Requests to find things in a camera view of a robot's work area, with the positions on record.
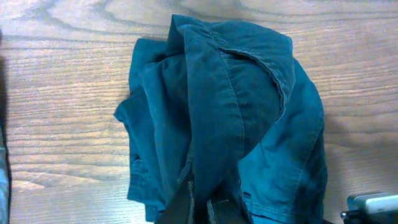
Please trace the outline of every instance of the black object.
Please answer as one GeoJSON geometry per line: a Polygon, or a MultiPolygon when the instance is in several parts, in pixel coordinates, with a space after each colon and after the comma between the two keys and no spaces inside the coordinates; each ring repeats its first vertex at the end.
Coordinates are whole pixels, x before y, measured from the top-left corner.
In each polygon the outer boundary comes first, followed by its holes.
{"type": "Polygon", "coordinates": [[[172,201],[155,224],[250,224],[238,202],[215,190],[207,202],[207,208],[194,214],[193,176],[187,175],[172,201]]]}

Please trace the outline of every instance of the teal fabric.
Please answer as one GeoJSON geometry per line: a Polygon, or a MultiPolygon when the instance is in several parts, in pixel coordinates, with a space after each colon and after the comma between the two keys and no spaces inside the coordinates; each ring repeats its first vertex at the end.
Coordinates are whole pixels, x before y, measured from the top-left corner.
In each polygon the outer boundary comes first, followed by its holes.
{"type": "Polygon", "coordinates": [[[9,182],[6,162],[6,147],[0,126],[0,223],[8,223],[9,182]]]}
{"type": "Polygon", "coordinates": [[[127,197],[148,222],[189,173],[196,215],[217,187],[254,223],[321,222],[323,108],[292,51],[255,24],[185,16],[172,17],[167,41],[137,41],[115,117],[130,138],[127,197]]]}

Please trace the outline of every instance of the wood grain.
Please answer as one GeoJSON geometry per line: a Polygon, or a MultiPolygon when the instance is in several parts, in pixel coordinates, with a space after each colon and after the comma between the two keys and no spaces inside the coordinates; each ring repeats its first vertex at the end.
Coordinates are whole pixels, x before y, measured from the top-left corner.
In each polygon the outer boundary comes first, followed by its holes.
{"type": "Polygon", "coordinates": [[[166,37],[172,14],[293,38],[325,106],[326,219],[349,194],[398,193],[397,1],[3,0],[11,223],[143,223],[113,112],[135,41],[166,37]]]}

